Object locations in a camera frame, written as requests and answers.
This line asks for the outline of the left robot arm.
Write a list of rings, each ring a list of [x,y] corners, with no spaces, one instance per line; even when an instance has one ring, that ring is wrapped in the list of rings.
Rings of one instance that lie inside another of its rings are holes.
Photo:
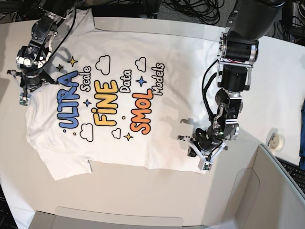
[[[220,37],[218,65],[208,81],[202,82],[203,103],[211,125],[196,128],[188,140],[188,156],[202,155],[207,161],[225,141],[237,138],[242,91],[251,85],[251,71],[259,53],[259,39],[267,34],[284,6],[283,0],[238,0]]]

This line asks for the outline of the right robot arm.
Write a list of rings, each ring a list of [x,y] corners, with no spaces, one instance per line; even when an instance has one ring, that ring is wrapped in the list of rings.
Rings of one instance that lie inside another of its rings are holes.
[[[44,67],[51,59],[55,51],[52,49],[52,41],[58,35],[58,19],[64,20],[69,12],[75,9],[77,0],[42,0],[39,8],[42,17],[31,29],[31,40],[27,46],[23,46],[16,57],[17,67],[20,72],[11,74],[21,77],[20,87],[23,93],[28,90],[36,90],[43,82],[57,84],[45,71]]]

